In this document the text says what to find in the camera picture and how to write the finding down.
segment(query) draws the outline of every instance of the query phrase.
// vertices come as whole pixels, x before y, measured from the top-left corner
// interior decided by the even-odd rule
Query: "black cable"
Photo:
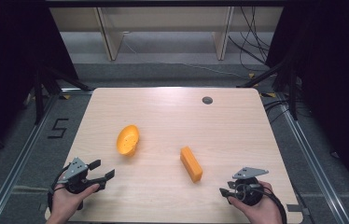
[[[280,212],[280,216],[282,217],[282,223],[283,224],[287,224],[287,215],[286,215],[286,210],[283,207],[282,203],[280,202],[280,200],[273,194],[273,192],[269,189],[269,191],[271,193],[267,193],[265,191],[259,190],[259,189],[251,189],[255,192],[261,193],[265,196],[267,196],[268,198],[270,198],[278,207],[279,212]]]
[[[256,14],[256,8],[255,7],[252,7],[252,21],[251,23],[248,21],[247,17],[245,16],[244,14],[244,19],[247,23],[247,26],[249,28],[248,32],[247,32],[247,36],[246,36],[246,39],[248,38],[248,35],[250,34],[250,32],[252,33],[252,35],[256,38],[256,41],[258,43],[258,48],[259,48],[259,52],[261,53],[261,56],[263,58],[263,60],[265,61],[265,58],[264,56],[266,57],[266,54],[264,51],[262,51],[262,46],[259,44],[259,41],[258,41],[258,36],[256,34],[256,21],[255,21],[255,14]]]
[[[248,41],[248,40],[246,39],[246,37],[244,37],[244,34],[242,34],[242,32],[239,32],[239,33],[241,34],[241,37],[244,39],[244,41],[245,41],[247,44],[249,44],[250,46],[252,46],[252,47],[254,47],[254,48],[259,49],[259,46],[250,43],[250,41]]]
[[[242,62],[242,52],[244,50],[244,43],[242,44],[242,46],[239,46],[239,49],[241,50],[241,53],[239,54],[239,61],[241,62],[241,65],[243,68],[247,69],[247,70],[250,70],[250,71],[261,71],[261,72],[265,72],[265,70],[258,70],[258,69],[251,69],[251,68],[248,68],[244,65],[244,63]],[[257,58],[257,60],[261,63],[265,63],[264,61],[262,61],[261,59],[259,59],[258,57],[256,57],[254,54],[250,53],[249,54],[250,56],[252,56],[253,58]]]
[[[268,189],[267,187],[263,187],[263,188],[267,189],[271,194],[273,194],[273,192],[270,189]]]
[[[280,113],[275,119],[273,119],[272,121],[270,121],[270,124],[272,124],[274,121],[276,121],[277,119],[279,119],[279,117],[280,116],[282,116],[284,113],[286,113],[288,111],[288,109],[287,110],[285,110],[285,111],[283,111],[282,113]]]
[[[292,182],[291,180],[290,180],[290,183],[291,183],[291,186],[293,187],[294,191],[296,191],[296,194],[299,196],[300,202],[302,203],[302,206],[303,206],[304,208],[307,208],[306,203],[305,203],[305,201],[303,200],[302,196],[300,195],[300,192],[298,191],[298,189],[296,188],[296,186],[293,184],[293,182]],[[309,219],[311,220],[312,224],[315,224],[314,218],[312,217],[312,214],[311,214],[311,211],[309,211],[309,216],[308,216],[308,217],[309,217]]]
[[[70,163],[68,165],[66,165],[65,167],[63,167],[63,169],[61,170],[60,173],[58,173],[55,177],[55,180],[53,181],[52,185],[51,185],[51,189],[52,190],[52,193],[53,191],[55,191],[55,186],[56,184],[58,183],[58,179],[59,177],[61,177],[61,175],[63,174],[64,171],[66,171],[67,169],[69,169],[69,166],[70,166]]]
[[[281,100],[281,101],[279,101],[279,100],[278,100],[278,101],[272,101],[272,102],[270,102],[270,103],[265,104],[265,105],[264,105],[264,107],[265,107],[265,106],[267,106],[267,105],[272,105],[272,104],[275,104],[275,103],[285,103],[285,102],[288,102],[288,100]]]
[[[257,41],[257,44],[258,44],[259,53],[261,53],[262,58],[264,59],[264,61],[266,61],[267,54],[263,50],[263,47],[259,44],[259,40],[258,40],[258,36],[257,36],[257,27],[256,27],[256,20],[255,20],[256,8],[255,7],[251,8],[251,13],[252,13],[252,19],[253,19],[251,21],[251,25],[254,26],[254,31],[252,29],[252,33],[253,33],[253,36],[256,38],[256,41]]]
[[[247,22],[248,27],[249,27],[249,30],[248,30],[248,33],[247,33],[247,37],[246,37],[246,38],[248,38],[248,36],[249,36],[250,32],[252,32],[252,30],[251,30],[251,26],[249,25],[248,19],[247,19],[247,17],[245,16],[245,14],[244,14],[244,18],[246,19],[246,22]],[[251,70],[251,71],[263,71],[263,72],[265,72],[265,70],[250,69],[250,68],[248,68],[248,67],[246,67],[246,66],[244,65],[244,63],[242,62],[242,51],[243,51],[243,49],[244,49],[244,44],[245,44],[245,41],[244,41],[244,43],[242,44],[242,46],[240,47],[241,53],[239,54],[239,60],[240,60],[240,62],[241,62],[242,67],[244,67],[245,69]]]
[[[308,118],[308,119],[314,117],[313,115],[306,115],[306,114],[303,114],[303,113],[301,113],[299,110],[297,110],[297,114],[299,114],[299,115],[301,115],[301,116],[303,116],[303,117],[305,117],[305,118]]]
[[[254,55],[252,52],[242,48],[241,46],[239,46],[237,43],[235,43],[235,41],[232,40],[232,38],[230,38],[230,36],[228,36],[228,39],[240,50],[246,52],[248,55],[250,55],[251,57],[253,57],[254,59],[256,59],[257,61],[259,61],[260,63],[265,63],[264,61],[262,61],[260,58],[258,58],[256,55]]]
[[[62,186],[62,187],[60,187],[60,188],[55,189],[54,192],[55,192],[56,190],[58,190],[58,189],[65,189],[65,188],[66,188],[65,186]]]
[[[267,113],[267,116],[270,114],[271,110],[278,106],[278,105],[282,105],[282,102],[275,102],[274,104],[270,105],[268,108],[265,109],[265,112]]]

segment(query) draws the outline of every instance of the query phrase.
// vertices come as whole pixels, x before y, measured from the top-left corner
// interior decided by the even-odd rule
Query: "table top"
[[[202,101],[211,97],[210,105]],[[117,152],[119,133],[138,127],[135,155]],[[203,169],[193,183],[180,160],[189,146]],[[73,221],[245,223],[219,192],[243,167],[269,170],[286,208],[298,204],[258,92],[230,88],[113,88],[94,91],[65,164],[74,157],[102,165],[88,179],[116,169],[105,190],[92,194]],[[288,223],[302,214],[287,212]]]

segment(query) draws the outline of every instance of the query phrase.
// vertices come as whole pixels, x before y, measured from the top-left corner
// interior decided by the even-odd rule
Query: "gray carpet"
[[[202,65],[219,70],[222,74],[210,70],[189,67],[183,64],[76,64],[80,81],[91,87],[154,87],[154,86],[194,86],[194,87],[233,87],[249,80],[251,73],[241,65]],[[255,69],[266,69],[256,66]],[[259,83],[255,88],[266,93],[272,92],[274,77]],[[72,87],[64,82],[61,85]],[[44,223],[47,206],[46,192],[54,176],[62,169],[67,153],[76,136],[77,128],[91,96],[88,94],[71,95],[69,99],[58,100],[49,113],[46,125],[38,136],[32,154],[28,159],[16,187],[0,216],[0,223]],[[277,98],[261,97],[263,104]],[[315,123],[312,114],[302,103],[299,104],[300,125],[318,156],[329,180],[340,195],[349,213],[349,174],[341,161],[329,155],[331,146],[325,135]],[[315,223],[336,223],[324,198],[299,143],[291,132],[282,108],[276,106],[268,116],[272,130],[285,162],[289,177],[300,192],[306,206],[311,211]],[[52,127],[57,119],[59,127],[66,128],[63,138],[51,139],[49,136],[60,135]],[[24,142],[33,129],[35,104],[32,101],[25,110],[20,111],[17,120],[7,132],[6,147],[0,149],[0,186],[5,181],[12,164],[17,159]],[[302,223],[312,223],[305,216]]]

